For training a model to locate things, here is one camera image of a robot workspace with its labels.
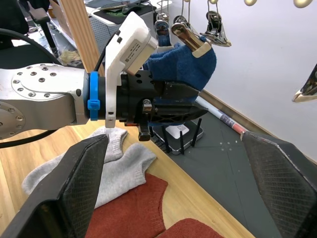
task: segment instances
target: baseboard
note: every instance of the baseboard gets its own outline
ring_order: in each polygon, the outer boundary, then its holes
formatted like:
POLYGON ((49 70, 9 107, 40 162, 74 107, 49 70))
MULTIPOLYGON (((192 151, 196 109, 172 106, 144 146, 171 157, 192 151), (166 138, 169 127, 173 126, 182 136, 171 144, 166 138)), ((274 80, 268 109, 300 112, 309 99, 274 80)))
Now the baseboard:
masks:
MULTIPOLYGON (((238 122, 240 125, 242 125, 246 129, 248 129, 249 131, 253 131, 253 132, 261 133, 261 134, 265 134, 265 135, 271 135, 271 136, 278 138, 273 133, 269 132, 268 130, 264 129, 260 125, 256 124, 254 121, 251 121, 249 118, 242 115, 240 112, 234 110, 232 107, 230 107, 226 103, 222 102, 219 98, 215 97, 214 95, 210 94, 209 92, 203 90, 199 94, 199 96, 201 96, 207 102, 209 102, 210 104, 212 104, 213 106, 215 106, 216 108, 218 108, 219 110, 221 110, 222 112, 224 112, 225 114, 230 116, 232 119, 234 119, 236 122, 238 122)), ((308 156, 306 156, 306 158, 309 161, 311 161, 317 165, 317 161, 312 160, 308 156)))

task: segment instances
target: red cloth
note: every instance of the red cloth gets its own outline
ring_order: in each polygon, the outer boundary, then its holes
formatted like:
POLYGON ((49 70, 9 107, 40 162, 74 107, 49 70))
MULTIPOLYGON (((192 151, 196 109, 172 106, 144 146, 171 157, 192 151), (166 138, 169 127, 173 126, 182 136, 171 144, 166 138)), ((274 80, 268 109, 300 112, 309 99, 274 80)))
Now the red cloth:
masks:
POLYGON ((192 218, 175 223, 159 238, 223 238, 212 228, 192 218))
POLYGON ((165 231, 167 182, 151 174, 145 178, 145 184, 94 210, 86 238, 154 238, 165 231))

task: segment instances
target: chair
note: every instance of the chair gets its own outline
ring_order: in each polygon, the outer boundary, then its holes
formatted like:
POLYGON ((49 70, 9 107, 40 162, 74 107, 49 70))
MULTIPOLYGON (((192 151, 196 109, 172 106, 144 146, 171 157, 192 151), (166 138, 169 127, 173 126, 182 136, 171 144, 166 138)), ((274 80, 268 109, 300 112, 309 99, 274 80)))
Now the chair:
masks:
MULTIPOLYGON (((34 22, 41 25, 52 51, 56 53, 56 46, 47 25, 50 18, 45 10, 43 8, 34 9, 29 4, 29 13, 34 22)), ((0 1, 0 28, 21 34, 28 33, 29 26, 17 0, 0 1)), ((11 37, 0 35, 0 68, 15 69, 31 64, 52 62, 40 49, 32 45, 14 47, 11 40, 11 37)))

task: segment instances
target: black cable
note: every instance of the black cable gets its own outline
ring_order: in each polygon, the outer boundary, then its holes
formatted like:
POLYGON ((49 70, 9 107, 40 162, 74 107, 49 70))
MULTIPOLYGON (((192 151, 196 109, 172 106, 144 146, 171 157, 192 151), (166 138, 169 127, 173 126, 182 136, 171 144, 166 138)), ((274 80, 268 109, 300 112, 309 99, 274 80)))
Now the black cable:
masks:
MULTIPOLYGON (((47 49, 45 49, 43 46, 38 44, 36 41, 34 41, 34 40, 22 35, 21 33, 0 28, 0 35, 11 36, 11 37, 14 37, 14 38, 17 38, 17 39, 20 39, 20 40, 23 40, 23 41, 29 43, 32 46, 40 49, 45 55, 47 55, 47 57, 50 58, 50 60, 53 63, 60 65, 60 62, 58 61, 58 59, 56 59, 47 49)), ((27 143, 30 143, 30 142, 34 142, 34 141, 43 139, 44 137, 47 137, 47 136, 53 134, 55 131, 57 131, 57 130, 47 130, 47 131, 45 131, 45 132, 43 132, 41 134, 38 134, 38 135, 35 135, 35 136, 31 136, 31 137, 28 137, 28 138, 24 138, 24 139, 21 139, 21 140, 3 142, 3 143, 0 143, 0 149, 1 148, 8 148, 8 147, 13 147, 13 146, 18 146, 18 145, 23 145, 23 144, 27 144, 27 143)))
POLYGON ((99 70, 100 65, 102 64, 102 62, 103 62, 103 60, 104 60, 104 57, 106 56, 106 47, 107 47, 107 45, 109 45, 109 42, 113 39, 113 37, 114 37, 115 34, 116 34, 116 32, 112 34, 112 36, 111 36, 110 39, 108 40, 106 46, 104 47, 104 50, 103 50, 103 52, 101 53, 101 55, 100 55, 100 57, 99 57, 99 59, 98 59, 98 61, 97 61, 97 64, 96 64, 96 66, 95 66, 94 71, 97 72, 97 71, 99 70))
POLYGON ((0 35, 11 36, 11 37, 18 38, 20 40, 23 40, 23 41, 29 43, 32 46, 40 49, 45 55, 47 55, 50 58, 50 60, 53 63, 60 65, 60 62, 47 49, 45 49, 43 46, 41 46, 36 41, 26 37, 25 35, 22 35, 21 33, 18 33, 18 32, 15 32, 15 31, 3 29, 3 28, 0 28, 0 35))
POLYGON ((95 66, 94 71, 96 71, 96 72, 99 70, 101 63, 103 62, 104 57, 106 56, 106 47, 107 47, 107 45, 104 47, 104 50, 103 50, 103 52, 101 53, 101 55, 100 55, 100 57, 99 57, 99 59, 98 59, 98 62, 97 62, 97 64, 96 64, 96 66, 95 66))
POLYGON ((24 138, 24 139, 20 139, 20 140, 14 140, 14 141, 9 141, 9 142, 3 142, 3 143, 0 143, 0 149, 31 143, 31 142, 43 139, 43 138, 53 134, 55 131, 57 131, 57 130, 47 130, 47 131, 45 131, 45 132, 43 132, 41 134, 34 135, 34 136, 31 136, 31 137, 28 137, 28 138, 24 138))

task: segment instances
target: metal clip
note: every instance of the metal clip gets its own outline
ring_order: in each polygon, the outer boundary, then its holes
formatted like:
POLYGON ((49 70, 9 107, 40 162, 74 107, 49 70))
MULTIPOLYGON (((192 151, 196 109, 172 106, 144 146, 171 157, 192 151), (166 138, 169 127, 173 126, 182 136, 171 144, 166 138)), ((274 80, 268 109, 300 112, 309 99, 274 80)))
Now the metal clip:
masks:
POLYGON ((307 102, 317 99, 317 64, 310 74, 302 89, 298 90, 293 97, 294 103, 307 102))
POLYGON ((196 58, 203 56, 211 49, 211 45, 198 39, 185 22, 174 23, 171 30, 175 36, 190 48, 196 58))
POLYGON ((158 36, 158 47, 172 46, 169 37, 169 17, 165 12, 157 15, 157 21, 154 24, 154 30, 158 36))
POLYGON ((200 34, 216 46, 230 47, 231 42, 226 37, 220 14, 216 11, 209 11, 206 17, 208 19, 207 31, 200 34))

